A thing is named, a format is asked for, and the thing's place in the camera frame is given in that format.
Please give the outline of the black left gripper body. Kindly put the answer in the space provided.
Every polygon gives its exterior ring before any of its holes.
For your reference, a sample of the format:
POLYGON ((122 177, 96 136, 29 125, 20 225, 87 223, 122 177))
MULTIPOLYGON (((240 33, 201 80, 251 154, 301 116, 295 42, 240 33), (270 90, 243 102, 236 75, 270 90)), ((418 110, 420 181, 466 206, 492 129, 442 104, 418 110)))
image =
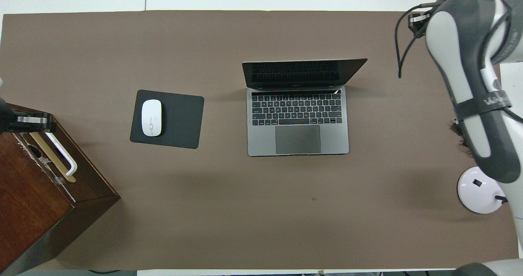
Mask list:
POLYGON ((0 99, 1 133, 30 133, 43 131, 42 116, 11 109, 3 98, 0 99))

